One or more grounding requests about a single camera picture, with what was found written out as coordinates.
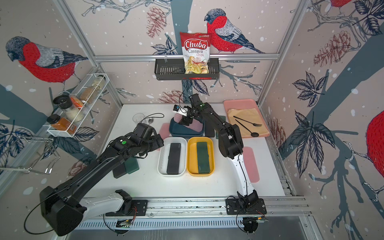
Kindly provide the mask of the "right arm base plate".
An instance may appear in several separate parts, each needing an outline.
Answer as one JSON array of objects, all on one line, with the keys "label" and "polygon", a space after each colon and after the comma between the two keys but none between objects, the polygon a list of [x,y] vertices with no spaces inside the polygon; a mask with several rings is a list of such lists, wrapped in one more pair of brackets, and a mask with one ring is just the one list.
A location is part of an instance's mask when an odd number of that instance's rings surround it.
[{"label": "right arm base plate", "polygon": [[239,198],[233,196],[225,200],[227,215],[266,215],[267,209],[263,199],[258,198],[250,204],[241,204]]}]

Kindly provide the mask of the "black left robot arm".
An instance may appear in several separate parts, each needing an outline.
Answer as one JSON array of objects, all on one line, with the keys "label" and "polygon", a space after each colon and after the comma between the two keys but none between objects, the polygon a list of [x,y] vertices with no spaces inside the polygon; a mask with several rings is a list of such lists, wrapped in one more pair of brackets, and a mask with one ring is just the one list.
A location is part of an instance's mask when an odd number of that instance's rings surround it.
[{"label": "black left robot arm", "polygon": [[122,166],[129,158],[146,156],[163,146],[164,140],[153,127],[137,124],[133,132],[111,141],[96,160],[73,178],[56,188],[48,186],[43,189],[40,192],[42,217],[58,236],[65,236],[89,218],[120,210],[131,199],[123,190],[93,203],[83,198],[109,172]]}]

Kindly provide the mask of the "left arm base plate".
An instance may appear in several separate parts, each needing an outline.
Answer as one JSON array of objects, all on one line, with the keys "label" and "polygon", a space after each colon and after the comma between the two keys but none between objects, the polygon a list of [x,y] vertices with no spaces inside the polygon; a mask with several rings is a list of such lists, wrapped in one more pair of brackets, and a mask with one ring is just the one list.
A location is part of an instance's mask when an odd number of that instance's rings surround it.
[{"label": "left arm base plate", "polygon": [[131,200],[129,203],[123,203],[118,211],[106,213],[106,217],[145,216],[148,202],[148,200]]}]

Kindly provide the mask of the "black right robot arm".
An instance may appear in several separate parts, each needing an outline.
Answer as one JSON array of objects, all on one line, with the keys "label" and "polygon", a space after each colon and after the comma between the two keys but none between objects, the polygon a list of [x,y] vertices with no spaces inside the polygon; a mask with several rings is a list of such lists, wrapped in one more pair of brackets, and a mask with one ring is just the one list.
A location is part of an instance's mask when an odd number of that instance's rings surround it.
[{"label": "black right robot arm", "polygon": [[198,94],[189,96],[189,100],[191,105],[180,110],[183,115],[181,125],[188,126],[193,119],[200,118],[218,132],[219,150],[223,157],[231,161],[237,176],[239,204],[244,211],[249,212],[258,203],[259,196],[246,171],[240,128],[220,118],[210,104],[201,101]]}]

